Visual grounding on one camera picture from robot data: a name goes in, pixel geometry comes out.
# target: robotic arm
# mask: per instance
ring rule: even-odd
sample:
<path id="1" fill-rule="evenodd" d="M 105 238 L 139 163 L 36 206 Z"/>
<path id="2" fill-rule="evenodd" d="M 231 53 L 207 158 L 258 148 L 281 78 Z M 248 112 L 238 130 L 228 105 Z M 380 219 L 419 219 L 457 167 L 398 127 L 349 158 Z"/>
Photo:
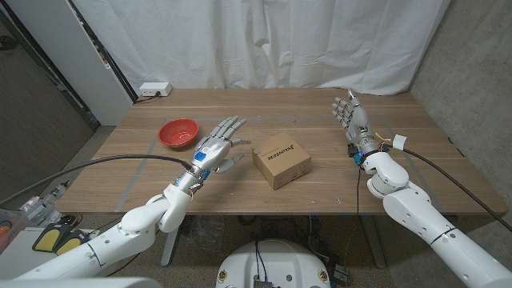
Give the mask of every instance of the robotic arm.
<path id="1" fill-rule="evenodd" d="M 238 154 L 224 159 L 231 147 L 250 143 L 247 139 L 231 139 L 246 122 L 237 120 L 237 116 L 229 117 L 204 137 L 194 149 L 192 169 L 184 170 L 163 194 L 152 197 L 145 206 L 128 211 L 120 223 L 105 233 L 15 280 L 92 277 L 109 265 L 151 247 L 156 226 L 164 233 L 179 228 L 192 195 L 202 187 L 210 172 L 224 173 L 242 158 L 243 154 Z"/>
<path id="2" fill-rule="evenodd" d="M 429 195 L 409 180 L 407 171 L 380 151 L 368 115 L 352 90 L 348 94 L 350 102 L 336 98 L 333 115 L 346 130 L 349 156 L 373 175 L 368 189 L 383 199 L 387 214 L 430 245 L 466 286 L 509 286 L 512 273 L 446 220 L 431 205 Z"/>

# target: power strip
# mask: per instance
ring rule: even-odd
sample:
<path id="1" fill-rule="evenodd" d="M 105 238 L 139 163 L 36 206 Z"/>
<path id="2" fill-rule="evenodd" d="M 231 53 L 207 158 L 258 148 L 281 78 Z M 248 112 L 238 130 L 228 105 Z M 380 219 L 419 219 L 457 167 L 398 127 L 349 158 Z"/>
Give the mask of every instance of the power strip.
<path id="1" fill-rule="evenodd" d="M 160 96 L 169 96 L 173 87 L 168 82 L 144 82 L 139 88 L 142 96 L 154 96 L 160 91 Z"/>

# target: brown cardboard box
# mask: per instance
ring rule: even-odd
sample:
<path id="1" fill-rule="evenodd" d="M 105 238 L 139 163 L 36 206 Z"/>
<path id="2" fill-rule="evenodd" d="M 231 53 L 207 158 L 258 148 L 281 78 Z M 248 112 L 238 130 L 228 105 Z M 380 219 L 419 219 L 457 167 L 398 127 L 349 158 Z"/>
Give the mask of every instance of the brown cardboard box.
<path id="1" fill-rule="evenodd" d="M 253 162 L 276 190 L 306 174 L 311 156 L 287 132 L 282 132 L 253 147 Z"/>

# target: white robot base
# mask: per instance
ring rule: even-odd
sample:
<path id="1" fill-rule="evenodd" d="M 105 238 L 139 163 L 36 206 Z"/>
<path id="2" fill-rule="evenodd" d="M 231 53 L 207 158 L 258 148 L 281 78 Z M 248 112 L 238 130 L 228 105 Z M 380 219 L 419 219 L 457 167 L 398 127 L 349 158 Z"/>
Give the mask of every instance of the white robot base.
<path id="1" fill-rule="evenodd" d="M 306 248 L 287 240 L 268 239 L 258 242 L 258 250 L 262 259 L 258 258 L 258 264 L 255 242 L 228 256 L 218 270 L 216 287 L 270 287 L 263 283 L 265 274 L 272 287 L 330 287 L 325 265 Z M 255 285 L 254 280 L 262 282 Z"/>

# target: white wall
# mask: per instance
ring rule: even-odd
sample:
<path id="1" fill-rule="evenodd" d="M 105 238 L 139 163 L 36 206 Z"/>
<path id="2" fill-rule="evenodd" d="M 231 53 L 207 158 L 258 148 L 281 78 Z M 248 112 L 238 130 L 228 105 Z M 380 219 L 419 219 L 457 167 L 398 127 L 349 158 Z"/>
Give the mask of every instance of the white wall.
<path id="1" fill-rule="evenodd" d="M 68 1 L 7 0 L 7 4 L 99 122 L 117 125 L 133 103 Z"/>

